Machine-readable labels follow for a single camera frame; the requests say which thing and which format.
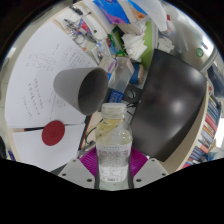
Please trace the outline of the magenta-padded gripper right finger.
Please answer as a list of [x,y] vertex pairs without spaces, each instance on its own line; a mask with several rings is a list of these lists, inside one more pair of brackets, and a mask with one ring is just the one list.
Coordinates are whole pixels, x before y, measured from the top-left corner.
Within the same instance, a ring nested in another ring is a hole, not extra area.
[[135,148],[131,149],[128,184],[131,189],[144,187],[168,175],[155,158],[148,159]]

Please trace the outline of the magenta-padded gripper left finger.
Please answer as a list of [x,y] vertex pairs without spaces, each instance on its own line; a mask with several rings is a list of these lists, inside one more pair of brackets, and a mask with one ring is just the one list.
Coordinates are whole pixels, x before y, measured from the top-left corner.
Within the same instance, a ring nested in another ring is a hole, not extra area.
[[80,187],[94,189],[97,186],[97,152],[93,148],[79,159],[72,159],[59,173],[59,177]]

